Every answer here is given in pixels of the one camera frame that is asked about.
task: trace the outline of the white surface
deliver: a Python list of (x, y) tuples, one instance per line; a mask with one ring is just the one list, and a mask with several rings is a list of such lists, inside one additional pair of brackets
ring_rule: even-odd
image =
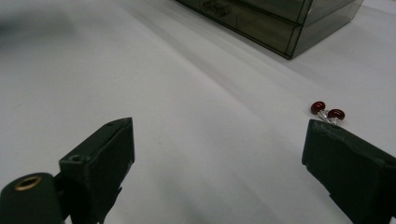
[(133, 117), (106, 223), (350, 223), (301, 156), (316, 100), (396, 155), (396, 12), (378, 7), (286, 61), (171, 0), (8, 4), (0, 188)]

